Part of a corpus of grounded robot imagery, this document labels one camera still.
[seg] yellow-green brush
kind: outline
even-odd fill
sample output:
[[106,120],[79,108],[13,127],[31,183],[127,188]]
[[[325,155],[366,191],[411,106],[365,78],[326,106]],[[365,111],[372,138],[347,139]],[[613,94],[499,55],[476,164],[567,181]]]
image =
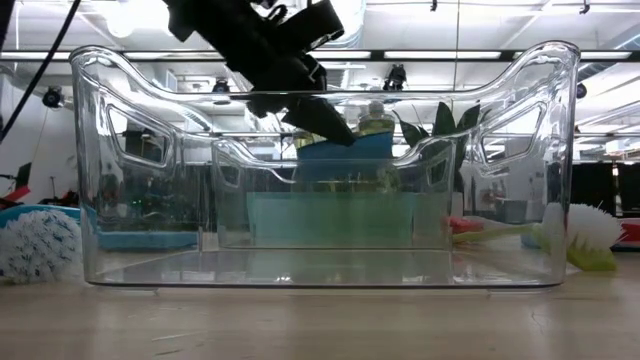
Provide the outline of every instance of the yellow-green brush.
[[[543,251],[549,252],[550,240],[561,238],[564,233],[562,207],[553,203],[547,206],[540,224],[507,225],[489,222],[490,226],[479,232],[453,236],[454,244],[480,242],[509,235],[532,235]],[[616,262],[610,248],[622,234],[622,227],[611,215],[588,205],[571,204],[566,231],[567,261],[583,271],[616,270]]]

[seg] white wall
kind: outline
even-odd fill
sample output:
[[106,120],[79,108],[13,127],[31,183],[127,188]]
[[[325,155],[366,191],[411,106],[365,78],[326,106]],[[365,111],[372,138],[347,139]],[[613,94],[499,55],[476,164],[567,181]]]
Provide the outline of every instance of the white wall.
[[[14,87],[7,75],[2,75],[0,82],[0,110],[6,125],[24,92]],[[58,197],[69,190],[77,190],[78,182],[73,111],[51,110],[41,101],[37,96],[29,98],[11,132],[0,145],[1,174],[15,176],[20,166],[32,163],[31,192],[19,200],[31,204],[53,197],[52,176]],[[11,185],[12,181],[0,179],[0,196],[12,192]]]

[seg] plant leaf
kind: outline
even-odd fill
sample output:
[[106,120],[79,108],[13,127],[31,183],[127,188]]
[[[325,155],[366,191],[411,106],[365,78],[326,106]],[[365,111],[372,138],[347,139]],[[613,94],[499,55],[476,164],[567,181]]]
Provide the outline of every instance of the plant leaf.
[[491,112],[491,109],[487,110],[484,112],[484,114],[482,114],[482,117],[480,118],[480,124],[482,124],[485,120],[487,120],[487,115]]
[[420,130],[420,134],[422,135],[423,139],[429,137],[429,133],[427,132],[427,130],[423,129],[421,126],[418,126],[418,130]]
[[464,194],[464,179],[459,170],[453,175],[453,191]]
[[456,130],[458,132],[464,132],[478,124],[478,117],[480,116],[480,105],[476,105],[472,108],[467,109],[467,111],[462,114],[460,118],[460,122],[458,122],[458,127]]
[[462,162],[464,161],[464,155],[467,153],[467,141],[469,140],[469,135],[463,135],[458,137],[458,141],[456,142],[456,163],[455,170],[458,171],[462,167]]
[[[424,158],[431,160],[434,157],[436,157],[438,154],[440,154],[442,151],[446,150],[449,146],[450,144],[444,141],[437,141],[437,142],[431,143],[427,145],[427,147],[425,147],[425,149],[423,150]],[[435,184],[444,179],[446,165],[447,164],[445,162],[441,162],[430,168],[429,173],[431,176],[432,183]]]
[[424,131],[424,129],[421,129],[415,125],[412,125],[400,120],[400,128],[402,129],[402,135],[404,136],[404,140],[411,147],[414,147],[420,140],[425,138],[425,136],[423,136],[422,132],[420,131],[420,130]]
[[438,112],[436,113],[436,122],[433,124],[433,135],[450,135],[456,132],[456,122],[453,120],[453,114],[447,104],[441,102],[438,104]]

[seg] camera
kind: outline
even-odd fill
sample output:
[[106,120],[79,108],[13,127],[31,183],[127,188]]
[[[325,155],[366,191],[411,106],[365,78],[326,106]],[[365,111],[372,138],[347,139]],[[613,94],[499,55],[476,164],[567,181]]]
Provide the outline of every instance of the camera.
[[50,109],[59,109],[64,106],[64,95],[62,87],[49,86],[47,92],[42,96],[42,103]]
[[576,97],[578,99],[582,99],[585,96],[587,96],[587,87],[584,86],[582,83],[578,84],[578,86],[576,87]]
[[228,93],[231,92],[231,88],[229,87],[229,80],[226,78],[217,78],[216,84],[213,85],[214,93]]
[[407,81],[407,72],[403,64],[393,64],[389,76],[384,80],[384,91],[402,91]]

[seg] ceiling light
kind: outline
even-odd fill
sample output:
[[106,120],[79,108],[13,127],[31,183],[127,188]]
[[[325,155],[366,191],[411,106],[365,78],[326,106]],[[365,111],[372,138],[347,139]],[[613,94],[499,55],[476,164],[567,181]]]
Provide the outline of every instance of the ceiling light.
[[385,51],[385,59],[497,59],[499,51]]
[[[467,20],[486,20],[487,18],[496,17],[530,17],[530,16],[562,16],[577,15],[583,6],[582,1],[579,4],[558,4],[558,1],[547,1],[546,4],[536,10],[532,10],[532,4],[506,4],[504,0],[495,1],[491,4],[488,1],[480,3],[476,0],[468,1],[458,7],[457,2],[441,3],[438,11],[434,16],[456,16],[458,13],[465,21]],[[431,1],[427,0],[368,0],[367,11],[378,11],[393,14],[396,16],[415,15],[416,13],[429,16],[427,12]],[[623,13],[632,14],[640,12],[640,9],[634,8],[633,5],[622,8],[620,6],[607,6],[598,4],[593,6],[591,12],[594,13]]]
[[575,144],[574,143],[573,145],[573,149],[578,151],[587,151],[587,150],[596,149],[599,147],[600,145],[598,144]]
[[626,59],[630,55],[630,51],[582,51],[580,53],[580,58],[583,60]]
[[407,85],[407,90],[410,91],[450,91],[453,85],[424,85],[424,84],[411,84]]
[[364,70],[367,67],[363,64],[335,64],[320,63],[327,70]]
[[483,147],[485,151],[504,151],[504,145],[485,145]]
[[370,51],[330,51],[330,50],[316,50],[309,52],[309,55],[313,56],[318,60],[322,59],[349,59],[349,60],[358,60],[358,59],[368,59],[371,57]]
[[585,126],[580,126],[580,131],[584,132],[586,134],[589,133],[610,133],[610,132],[614,132],[617,131],[619,129],[624,128],[624,125],[585,125]]
[[455,51],[385,51],[385,59],[455,59]]
[[274,137],[274,138],[279,138],[280,137],[280,133],[277,133],[277,132],[253,132],[253,133],[222,132],[222,133],[217,133],[216,135],[226,136],[226,137],[251,137],[251,138],[255,138],[255,137]]
[[[68,51],[58,51],[53,54],[53,60],[68,60]],[[44,51],[3,51],[0,59],[5,61],[43,61],[47,57]]]
[[632,125],[632,126],[628,126],[625,127],[623,129],[620,129],[620,133],[630,133],[630,132],[636,132],[640,129],[640,125]]
[[124,56],[130,61],[152,61],[152,60],[180,60],[180,61],[201,61],[201,60],[224,60],[222,55],[216,51],[125,51]]
[[497,59],[499,51],[458,51],[458,59]]
[[105,18],[109,32],[118,38],[130,36],[135,29],[169,32],[169,9],[161,0],[115,2]]

